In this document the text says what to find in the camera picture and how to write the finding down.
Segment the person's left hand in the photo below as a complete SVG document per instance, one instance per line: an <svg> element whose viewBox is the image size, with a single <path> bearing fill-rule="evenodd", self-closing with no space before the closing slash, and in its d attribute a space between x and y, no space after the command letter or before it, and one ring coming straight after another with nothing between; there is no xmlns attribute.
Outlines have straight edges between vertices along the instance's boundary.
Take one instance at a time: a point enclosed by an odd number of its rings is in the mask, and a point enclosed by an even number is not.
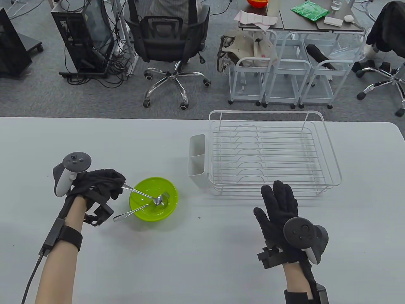
<svg viewBox="0 0 405 304"><path fill-rule="evenodd" d="M114 169L86 171L77 175L73 181L73 189L68 192L65 204L70 206L77 196L86 201L88 211L93 204L106 204L108 200L116 200L123 193L126 177Z"/></svg>

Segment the person's right hand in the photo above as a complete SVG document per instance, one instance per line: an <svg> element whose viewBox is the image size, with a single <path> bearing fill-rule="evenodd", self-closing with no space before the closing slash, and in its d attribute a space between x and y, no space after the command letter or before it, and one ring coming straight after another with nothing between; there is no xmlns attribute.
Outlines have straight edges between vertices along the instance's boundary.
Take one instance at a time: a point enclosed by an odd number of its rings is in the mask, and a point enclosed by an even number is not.
<svg viewBox="0 0 405 304"><path fill-rule="evenodd" d="M298 217L298 202L289 184L275 180L273 186L261 187L262 198L266 211L259 207L253 209L253 214L259 223L266 241L272 242L285 252L287 263L309 263L306 253L292 247L284 236L284 226L292 218Z"/></svg>

